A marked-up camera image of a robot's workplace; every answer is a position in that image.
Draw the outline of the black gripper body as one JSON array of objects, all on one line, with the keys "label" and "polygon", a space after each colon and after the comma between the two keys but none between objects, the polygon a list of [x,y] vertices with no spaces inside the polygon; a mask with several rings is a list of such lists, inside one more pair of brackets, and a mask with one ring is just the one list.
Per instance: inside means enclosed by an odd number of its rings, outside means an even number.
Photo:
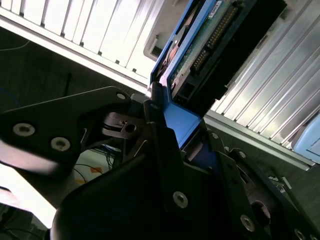
[{"label": "black gripper body", "polygon": [[204,153],[161,187],[156,161],[140,156],[72,192],[52,240],[250,240],[253,212],[235,162]]}]

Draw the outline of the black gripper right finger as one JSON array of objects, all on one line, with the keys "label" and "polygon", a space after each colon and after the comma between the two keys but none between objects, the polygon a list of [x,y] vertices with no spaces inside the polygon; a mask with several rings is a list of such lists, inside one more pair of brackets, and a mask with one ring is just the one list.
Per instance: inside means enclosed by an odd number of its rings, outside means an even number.
[{"label": "black gripper right finger", "polygon": [[256,163],[240,148],[225,150],[221,137],[208,128],[208,140],[235,162],[241,184],[250,203],[254,219],[271,240],[318,240],[320,234],[294,199],[288,200],[263,174]]}]

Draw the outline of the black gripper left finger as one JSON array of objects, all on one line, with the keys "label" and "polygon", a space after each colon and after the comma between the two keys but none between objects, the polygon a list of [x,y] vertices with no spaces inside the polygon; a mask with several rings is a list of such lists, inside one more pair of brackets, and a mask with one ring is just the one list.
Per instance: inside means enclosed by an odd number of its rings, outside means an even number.
[{"label": "black gripper left finger", "polygon": [[169,178],[184,165],[175,132],[157,99],[145,100],[140,109],[132,106],[125,92],[109,86],[3,112],[0,161],[43,178],[63,179],[82,152],[114,137],[129,146],[123,163],[107,173],[138,157],[153,158],[160,185],[168,190]]}]

